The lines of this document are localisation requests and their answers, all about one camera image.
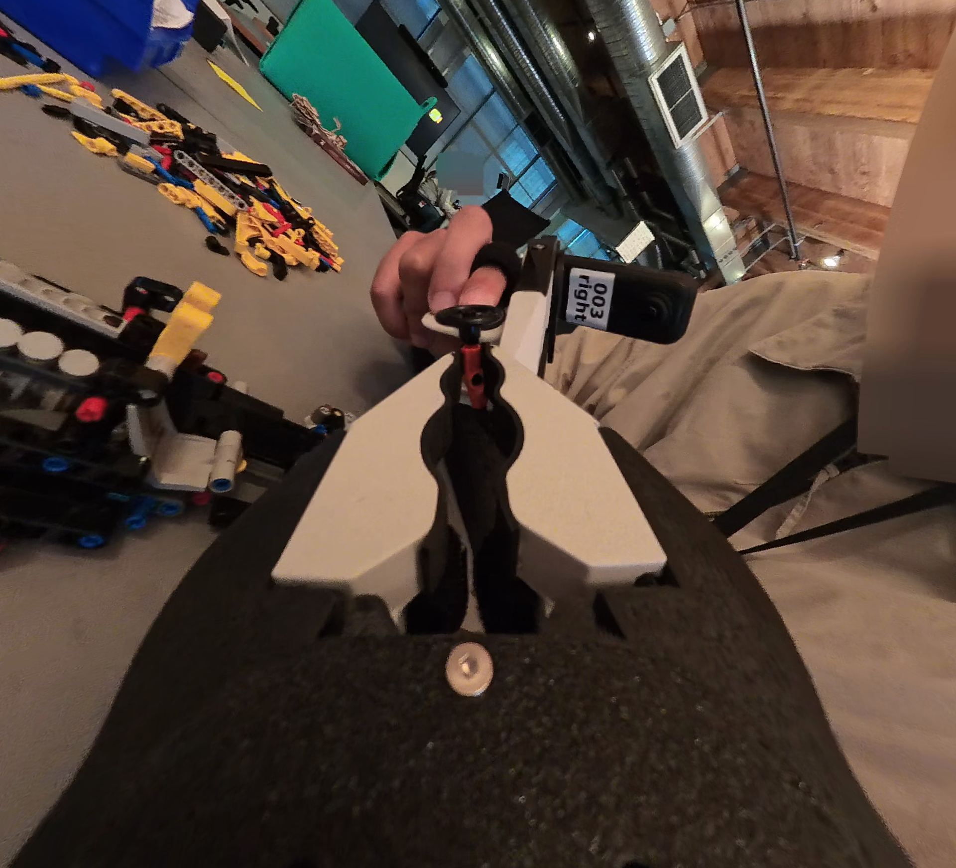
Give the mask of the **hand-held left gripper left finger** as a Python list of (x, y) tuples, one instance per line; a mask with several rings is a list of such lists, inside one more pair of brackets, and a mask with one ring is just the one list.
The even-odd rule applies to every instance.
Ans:
[(469, 538), (447, 466), (462, 366), (446, 355), (344, 435), (271, 576), (373, 597), (411, 633), (455, 633)]

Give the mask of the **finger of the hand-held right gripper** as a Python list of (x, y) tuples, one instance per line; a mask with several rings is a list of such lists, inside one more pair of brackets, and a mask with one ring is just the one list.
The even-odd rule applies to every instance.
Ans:
[(552, 292), (516, 290), (508, 301), (497, 357), (519, 363), (542, 376), (547, 359), (548, 327), (551, 322)]
[(464, 344), (494, 344), (500, 341), (507, 312), (427, 312), (422, 325), (430, 332), (449, 336)]

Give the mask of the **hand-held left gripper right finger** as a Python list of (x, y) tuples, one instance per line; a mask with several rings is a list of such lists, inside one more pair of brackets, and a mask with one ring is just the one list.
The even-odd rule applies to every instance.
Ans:
[(481, 363), (483, 629), (536, 631), (546, 602), (660, 575), (663, 549), (599, 423), (501, 350)]

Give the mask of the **small black Lego subassembly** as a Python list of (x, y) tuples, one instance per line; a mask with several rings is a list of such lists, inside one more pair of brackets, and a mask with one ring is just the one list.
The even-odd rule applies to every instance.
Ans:
[(432, 315), (429, 327), (455, 337), (463, 346), (495, 344), (504, 332), (507, 310), (503, 306), (460, 305)]

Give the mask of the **red brick connector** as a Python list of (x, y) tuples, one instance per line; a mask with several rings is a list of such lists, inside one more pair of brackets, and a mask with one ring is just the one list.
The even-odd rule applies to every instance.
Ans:
[(460, 349), (462, 386), (471, 407), (484, 411), (487, 397), (484, 384), (484, 357), (480, 343), (464, 344)]

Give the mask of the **pile of building bricks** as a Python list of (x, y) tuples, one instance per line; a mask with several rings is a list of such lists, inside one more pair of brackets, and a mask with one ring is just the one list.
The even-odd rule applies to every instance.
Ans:
[(164, 102), (150, 105), (118, 88), (105, 100), (92, 81), (64, 72), (6, 24), (1, 47), (6, 59), (25, 70), (2, 77), (3, 94), (39, 101), (45, 115), (68, 124), (87, 152), (113, 159), (126, 174), (193, 213), (211, 252), (238, 258), (260, 278), (271, 273), (282, 280), (295, 267), (341, 272), (332, 231), (285, 190), (266, 163), (222, 145), (215, 133)]

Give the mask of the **partly built toy car chassis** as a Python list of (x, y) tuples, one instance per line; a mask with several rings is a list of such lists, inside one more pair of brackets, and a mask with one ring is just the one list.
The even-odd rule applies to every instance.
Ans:
[(96, 551), (191, 506), (224, 528), (352, 414), (302, 422), (207, 363), (220, 294), (148, 277), (111, 309), (1, 263), (2, 547)]

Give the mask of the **person's right hand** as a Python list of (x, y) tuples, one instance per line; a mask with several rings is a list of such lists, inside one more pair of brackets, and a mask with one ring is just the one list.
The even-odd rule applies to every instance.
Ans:
[(424, 326), (426, 313), (463, 305), (495, 306), (507, 286), (497, 266), (472, 270), (492, 240), (492, 222), (483, 207), (468, 205), (449, 225), (429, 233), (409, 230), (379, 262), (370, 297), (385, 332), (439, 358), (456, 350), (456, 338)]

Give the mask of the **white air vent grille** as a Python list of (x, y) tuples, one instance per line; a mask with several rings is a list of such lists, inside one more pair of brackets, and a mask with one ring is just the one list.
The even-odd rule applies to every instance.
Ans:
[(674, 147), (684, 147), (710, 120), (684, 43), (674, 45), (649, 75), (648, 84)]

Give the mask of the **brown wooden model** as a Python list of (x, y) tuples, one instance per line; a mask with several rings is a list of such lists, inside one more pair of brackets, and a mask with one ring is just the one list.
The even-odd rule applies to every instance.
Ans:
[(360, 169), (345, 150), (347, 140), (341, 133), (341, 121), (334, 118), (332, 129), (323, 125), (317, 109), (308, 98), (293, 94), (290, 102), (293, 122), (317, 147), (331, 158), (342, 170), (358, 182), (359, 185), (368, 184), (368, 177)]

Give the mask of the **person's beige jacket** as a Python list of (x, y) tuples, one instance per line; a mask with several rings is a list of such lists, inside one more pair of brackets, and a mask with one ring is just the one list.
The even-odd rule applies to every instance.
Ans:
[[(707, 291), (669, 346), (577, 328), (546, 379), (713, 517), (854, 414), (872, 281)], [(747, 560), (891, 832), (916, 866), (954, 866), (954, 508)]]

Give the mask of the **black monitor screen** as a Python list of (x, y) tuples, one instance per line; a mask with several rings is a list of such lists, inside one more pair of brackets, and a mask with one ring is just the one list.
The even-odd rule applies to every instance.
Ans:
[(443, 117), (459, 113), (448, 95), (448, 83), (404, 25), (397, 25), (379, 1), (372, 1), (356, 29), (387, 68), (419, 104), (434, 97)]

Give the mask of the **yellow paper slip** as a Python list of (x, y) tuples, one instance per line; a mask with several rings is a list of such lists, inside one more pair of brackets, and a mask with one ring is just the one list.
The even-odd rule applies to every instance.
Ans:
[(211, 60), (207, 60), (207, 64), (210, 71), (215, 74), (222, 84), (226, 85), (233, 93), (235, 93), (238, 97), (241, 97), (246, 103), (257, 109), (257, 111), (261, 112), (263, 110), (259, 103), (239, 81), (231, 77), (226, 71), (224, 71)]

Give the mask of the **black box device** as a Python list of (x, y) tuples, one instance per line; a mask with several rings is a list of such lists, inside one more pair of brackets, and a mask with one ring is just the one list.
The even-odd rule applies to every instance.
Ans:
[(232, 22), (217, 0), (198, 0), (192, 25), (192, 39), (207, 53), (213, 53), (227, 40)]

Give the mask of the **silver ventilation duct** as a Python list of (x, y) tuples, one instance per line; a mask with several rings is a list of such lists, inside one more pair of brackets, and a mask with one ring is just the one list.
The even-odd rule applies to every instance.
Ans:
[(690, 237), (711, 258), (725, 284), (739, 282), (744, 265), (706, 159), (694, 138), (674, 145), (649, 84), (651, 73), (669, 56), (651, 1), (585, 1)]

